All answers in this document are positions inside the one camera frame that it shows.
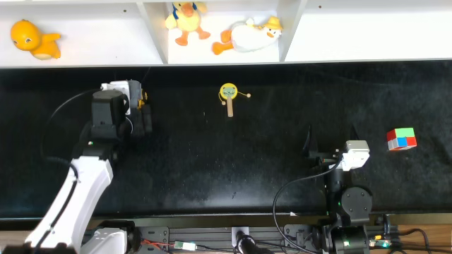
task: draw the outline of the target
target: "wooden floor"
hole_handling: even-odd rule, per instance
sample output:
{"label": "wooden floor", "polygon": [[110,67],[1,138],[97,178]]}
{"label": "wooden floor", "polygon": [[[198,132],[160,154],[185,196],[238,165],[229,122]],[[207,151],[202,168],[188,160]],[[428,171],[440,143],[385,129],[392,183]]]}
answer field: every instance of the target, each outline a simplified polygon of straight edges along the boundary
{"label": "wooden floor", "polygon": [[[399,231],[407,231],[410,229],[423,229],[427,233],[430,242],[430,248],[452,250],[451,247],[435,247],[435,246],[452,246],[452,224],[443,225],[402,225]],[[0,231],[0,250],[6,245],[20,245],[24,242],[29,231]],[[409,236],[400,237],[404,244],[414,244],[416,246],[424,246],[424,238],[421,233],[413,233]],[[425,251],[406,250],[407,253],[426,253]],[[373,250],[372,254],[389,253],[388,250]]]}

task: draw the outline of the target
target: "blue square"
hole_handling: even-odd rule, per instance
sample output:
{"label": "blue square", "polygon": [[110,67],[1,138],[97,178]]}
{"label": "blue square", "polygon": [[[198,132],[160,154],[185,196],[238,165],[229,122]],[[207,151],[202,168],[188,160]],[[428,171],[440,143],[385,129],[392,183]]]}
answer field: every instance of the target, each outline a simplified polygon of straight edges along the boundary
{"label": "blue square", "polygon": [[399,147],[406,147],[408,146],[407,138],[397,138],[397,143]]}

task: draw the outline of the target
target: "yellow hat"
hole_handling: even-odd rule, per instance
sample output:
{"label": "yellow hat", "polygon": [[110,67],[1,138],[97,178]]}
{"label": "yellow hat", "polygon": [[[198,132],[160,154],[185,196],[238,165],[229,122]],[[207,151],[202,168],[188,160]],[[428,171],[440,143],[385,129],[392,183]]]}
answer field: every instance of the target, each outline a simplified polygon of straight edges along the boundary
{"label": "yellow hat", "polygon": [[276,30],[282,30],[283,27],[280,25],[280,19],[276,18],[275,16],[271,16],[268,22],[263,25],[266,28],[270,29],[276,29]]}

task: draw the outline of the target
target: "wooden handle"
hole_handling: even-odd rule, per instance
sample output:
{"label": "wooden handle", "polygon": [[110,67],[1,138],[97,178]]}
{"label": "wooden handle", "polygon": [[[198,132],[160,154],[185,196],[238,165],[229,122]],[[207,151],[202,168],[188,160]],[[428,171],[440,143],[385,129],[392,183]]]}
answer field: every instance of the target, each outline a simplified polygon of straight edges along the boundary
{"label": "wooden handle", "polygon": [[230,96],[227,97],[226,104],[227,104],[227,116],[233,117],[234,111],[232,110],[232,98]]}

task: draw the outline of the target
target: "toy head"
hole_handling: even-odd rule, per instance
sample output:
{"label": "toy head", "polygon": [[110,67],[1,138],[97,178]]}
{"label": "toy head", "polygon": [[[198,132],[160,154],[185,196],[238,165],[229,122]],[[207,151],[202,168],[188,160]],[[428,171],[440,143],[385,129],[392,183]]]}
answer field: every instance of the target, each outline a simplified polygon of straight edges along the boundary
{"label": "toy head", "polygon": [[18,49],[30,51],[41,45],[41,32],[30,21],[21,20],[11,28],[11,39]]}
{"label": "toy head", "polygon": [[237,87],[231,83],[226,83],[220,88],[220,95],[223,99],[227,99],[228,97],[234,99],[237,96],[237,93]]}
{"label": "toy head", "polygon": [[280,24],[280,19],[274,16],[270,17],[268,22],[263,25],[263,30],[270,38],[279,38],[283,31],[283,27]]}
{"label": "toy head", "polygon": [[197,9],[194,2],[174,2],[172,3],[172,6],[174,9],[174,15],[176,14],[176,11],[180,11],[188,18],[192,17],[194,11]]}

